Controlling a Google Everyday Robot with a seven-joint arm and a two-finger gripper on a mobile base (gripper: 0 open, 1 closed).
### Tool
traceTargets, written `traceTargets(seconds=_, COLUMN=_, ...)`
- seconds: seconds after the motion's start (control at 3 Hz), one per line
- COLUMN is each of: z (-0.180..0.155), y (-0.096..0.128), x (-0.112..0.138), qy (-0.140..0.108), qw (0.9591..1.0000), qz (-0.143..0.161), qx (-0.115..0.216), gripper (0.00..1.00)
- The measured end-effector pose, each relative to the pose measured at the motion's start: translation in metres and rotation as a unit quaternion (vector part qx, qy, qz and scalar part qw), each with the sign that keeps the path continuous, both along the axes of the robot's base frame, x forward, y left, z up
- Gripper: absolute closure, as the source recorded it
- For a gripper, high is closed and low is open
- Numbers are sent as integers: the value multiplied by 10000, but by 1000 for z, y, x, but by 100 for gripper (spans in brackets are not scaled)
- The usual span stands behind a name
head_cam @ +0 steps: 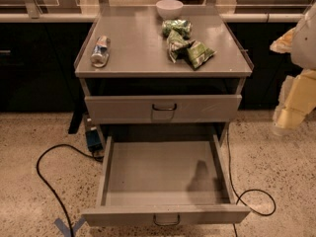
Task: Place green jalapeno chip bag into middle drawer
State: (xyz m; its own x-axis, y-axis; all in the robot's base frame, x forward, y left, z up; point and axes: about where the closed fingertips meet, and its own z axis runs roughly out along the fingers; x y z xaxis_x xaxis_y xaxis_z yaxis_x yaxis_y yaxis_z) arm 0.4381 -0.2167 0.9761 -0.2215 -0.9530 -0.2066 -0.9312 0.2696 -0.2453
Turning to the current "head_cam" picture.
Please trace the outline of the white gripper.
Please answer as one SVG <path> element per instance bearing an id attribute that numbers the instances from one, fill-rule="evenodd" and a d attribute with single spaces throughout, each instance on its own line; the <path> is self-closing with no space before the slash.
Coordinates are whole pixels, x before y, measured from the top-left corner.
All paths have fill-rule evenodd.
<path id="1" fill-rule="evenodd" d="M 291 53 L 294 28 L 288 30 L 270 45 L 277 53 Z M 278 105 L 274 113 L 275 126 L 296 129 L 316 108 L 316 71 L 303 69 L 296 77 L 287 75 L 282 82 Z"/>

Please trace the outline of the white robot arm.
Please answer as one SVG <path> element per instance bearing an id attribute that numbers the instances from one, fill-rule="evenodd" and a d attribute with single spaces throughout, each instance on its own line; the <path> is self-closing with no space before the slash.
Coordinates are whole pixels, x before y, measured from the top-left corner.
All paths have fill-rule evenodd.
<path id="1" fill-rule="evenodd" d="M 270 50 L 290 54 L 291 62 L 302 68 L 296 77 L 282 83 L 273 121 L 275 133 L 295 130 L 316 108 L 316 3 L 297 25 L 275 40 Z"/>

